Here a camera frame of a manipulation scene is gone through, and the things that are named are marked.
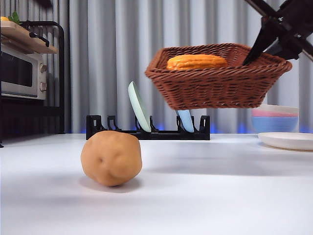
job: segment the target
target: light green plate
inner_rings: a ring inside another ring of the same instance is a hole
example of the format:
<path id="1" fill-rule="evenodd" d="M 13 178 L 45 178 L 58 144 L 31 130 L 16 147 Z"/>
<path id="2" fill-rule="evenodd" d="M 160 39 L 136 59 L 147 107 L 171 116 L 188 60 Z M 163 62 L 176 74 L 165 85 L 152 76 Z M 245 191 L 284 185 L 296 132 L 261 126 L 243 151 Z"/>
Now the light green plate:
<path id="1" fill-rule="evenodd" d="M 134 82 L 131 82 L 128 86 L 128 96 L 141 128 L 145 132 L 151 132 L 149 115 L 147 114 L 138 88 Z"/>

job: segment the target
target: table surface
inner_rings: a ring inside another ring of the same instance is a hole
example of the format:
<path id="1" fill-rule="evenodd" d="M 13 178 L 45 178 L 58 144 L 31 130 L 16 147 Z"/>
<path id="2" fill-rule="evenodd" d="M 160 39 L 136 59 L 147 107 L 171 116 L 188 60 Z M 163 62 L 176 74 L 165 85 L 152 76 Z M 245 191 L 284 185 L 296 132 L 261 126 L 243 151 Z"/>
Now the table surface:
<path id="1" fill-rule="evenodd" d="M 255 134 L 140 141 L 143 169 L 104 187 L 84 175 L 84 134 L 6 142 L 3 235 L 312 235 L 313 152 Z"/>

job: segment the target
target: orange bread roll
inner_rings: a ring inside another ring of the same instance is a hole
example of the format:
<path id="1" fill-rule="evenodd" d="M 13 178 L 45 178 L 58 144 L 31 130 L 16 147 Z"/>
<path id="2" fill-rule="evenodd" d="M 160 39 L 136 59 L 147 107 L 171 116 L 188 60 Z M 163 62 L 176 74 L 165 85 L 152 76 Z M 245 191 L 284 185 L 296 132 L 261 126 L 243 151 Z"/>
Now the orange bread roll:
<path id="1" fill-rule="evenodd" d="M 227 61 L 216 55 L 178 55 L 167 61 L 168 70 L 189 70 L 227 67 Z"/>

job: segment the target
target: plate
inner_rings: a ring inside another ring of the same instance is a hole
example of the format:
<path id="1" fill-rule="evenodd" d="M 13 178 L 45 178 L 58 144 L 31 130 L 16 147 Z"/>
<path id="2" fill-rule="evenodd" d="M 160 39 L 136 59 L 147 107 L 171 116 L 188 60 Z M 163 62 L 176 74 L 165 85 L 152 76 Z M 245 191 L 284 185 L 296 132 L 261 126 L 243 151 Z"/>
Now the plate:
<path id="1" fill-rule="evenodd" d="M 259 133 L 258 137 L 263 143 L 272 147 L 313 150 L 313 134 L 310 133 L 267 132 Z"/>
<path id="2" fill-rule="evenodd" d="M 194 125 L 192 123 L 191 115 L 189 110 L 177 110 L 176 113 L 178 113 L 182 126 L 185 129 L 185 131 L 194 133 Z"/>
<path id="3" fill-rule="evenodd" d="M 140 97 L 139 90 L 134 82 L 128 86 L 128 96 L 139 125 L 145 132 L 151 132 L 150 117 Z"/>

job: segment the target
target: stacked bowls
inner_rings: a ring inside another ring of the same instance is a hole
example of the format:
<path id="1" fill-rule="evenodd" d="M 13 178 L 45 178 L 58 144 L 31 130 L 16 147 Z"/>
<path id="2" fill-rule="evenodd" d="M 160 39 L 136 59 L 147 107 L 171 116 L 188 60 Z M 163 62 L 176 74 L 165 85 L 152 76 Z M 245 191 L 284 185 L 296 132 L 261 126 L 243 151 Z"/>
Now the stacked bowls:
<path id="1" fill-rule="evenodd" d="M 252 109 L 252 124 L 257 133 L 292 132 L 299 121 L 299 109 L 262 104 Z"/>

